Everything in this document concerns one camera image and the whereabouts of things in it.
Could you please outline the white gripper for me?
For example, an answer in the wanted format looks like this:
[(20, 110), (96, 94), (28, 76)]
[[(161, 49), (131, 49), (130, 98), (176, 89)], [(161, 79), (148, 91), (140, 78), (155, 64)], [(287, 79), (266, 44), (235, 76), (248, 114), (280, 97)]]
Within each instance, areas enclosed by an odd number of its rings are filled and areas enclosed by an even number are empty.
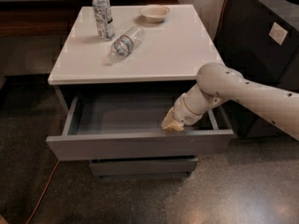
[(200, 120), (208, 110), (208, 103), (199, 96), (183, 93), (175, 101), (162, 121), (161, 127), (168, 132), (181, 132), (184, 125), (191, 126)]

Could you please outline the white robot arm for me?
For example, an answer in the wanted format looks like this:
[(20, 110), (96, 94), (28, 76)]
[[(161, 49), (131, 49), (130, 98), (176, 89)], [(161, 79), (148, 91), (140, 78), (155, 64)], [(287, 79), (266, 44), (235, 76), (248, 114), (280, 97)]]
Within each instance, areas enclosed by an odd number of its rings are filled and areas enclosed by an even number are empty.
[(234, 101), (299, 140), (299, 94), (245, 79), (220, 63), (207, 63), (195, 85), (181, 94), (162, 122), (162, 129), (181, 132), (211, 108)]

